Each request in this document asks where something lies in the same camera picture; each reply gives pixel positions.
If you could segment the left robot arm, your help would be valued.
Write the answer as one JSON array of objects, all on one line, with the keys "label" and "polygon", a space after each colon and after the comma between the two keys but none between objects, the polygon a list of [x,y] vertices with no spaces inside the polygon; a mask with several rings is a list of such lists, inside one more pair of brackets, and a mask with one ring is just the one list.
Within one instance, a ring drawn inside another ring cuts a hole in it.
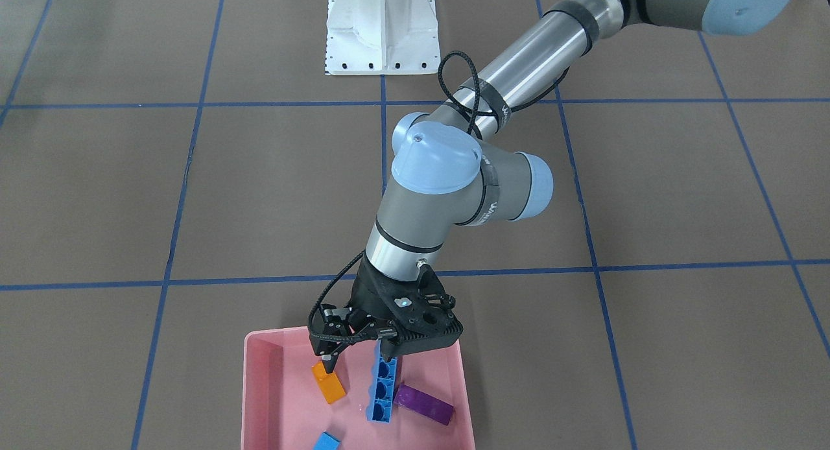
[{"label": "left robot arm", "polygon": [[576,60],[635,24],[744,36],[791,0],[562,0],[433,113],[410,113],[392,133],[391,175],[349,302],[319,299],[307,326],[326,373],[345,349],[377,340],[385,361],[454,344],[463,327],[433,270],[453,226],[530,219],[548,206],[547,163],[488,140],[551,93]]}]

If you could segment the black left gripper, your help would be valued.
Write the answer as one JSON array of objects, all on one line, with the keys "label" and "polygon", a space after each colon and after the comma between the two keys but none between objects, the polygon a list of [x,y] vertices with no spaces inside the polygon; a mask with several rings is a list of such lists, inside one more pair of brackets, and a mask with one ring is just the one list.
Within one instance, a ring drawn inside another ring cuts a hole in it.
[{"label": "black left gripper", "polygon": [[[348,270],[358,264],[350,299],[344,307],[324,299]],[[309,343],[324,370],[334,371],[347,347],[379,341],[382,359],[447,348],[464,326],[454,314],[456,300],[447,293],[426,260],[416,263],[413,281],[392,279],[359,252],[324,287],[309,311]]]}]

